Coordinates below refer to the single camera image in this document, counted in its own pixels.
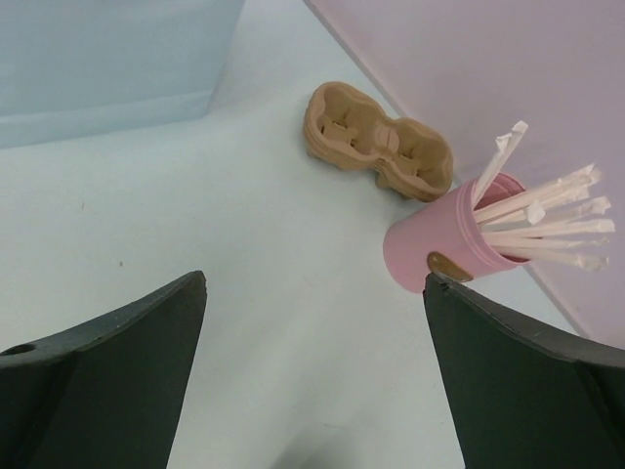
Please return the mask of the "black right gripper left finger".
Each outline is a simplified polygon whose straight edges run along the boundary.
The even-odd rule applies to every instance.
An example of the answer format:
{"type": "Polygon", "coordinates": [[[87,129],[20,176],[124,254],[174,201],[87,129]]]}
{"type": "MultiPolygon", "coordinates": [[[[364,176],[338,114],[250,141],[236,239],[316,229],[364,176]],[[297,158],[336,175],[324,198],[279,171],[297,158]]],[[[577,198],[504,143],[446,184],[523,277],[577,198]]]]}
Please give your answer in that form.
{"type": "Polygon", "coordinates": [[[1,354],[4,468],[164,468],[207,302],[190,272],[1,354]]]}

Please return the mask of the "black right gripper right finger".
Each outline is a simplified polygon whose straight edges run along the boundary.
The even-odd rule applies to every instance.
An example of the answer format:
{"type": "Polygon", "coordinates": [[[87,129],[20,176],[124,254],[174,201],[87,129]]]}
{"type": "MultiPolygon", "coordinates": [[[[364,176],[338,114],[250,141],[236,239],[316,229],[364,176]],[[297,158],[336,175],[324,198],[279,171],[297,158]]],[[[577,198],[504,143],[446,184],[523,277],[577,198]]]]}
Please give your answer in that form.
{"type": "Polygon", "coordinates": [[[443,275],[423,297],[466,467],[623,467],[623,350],[443,275]]]}

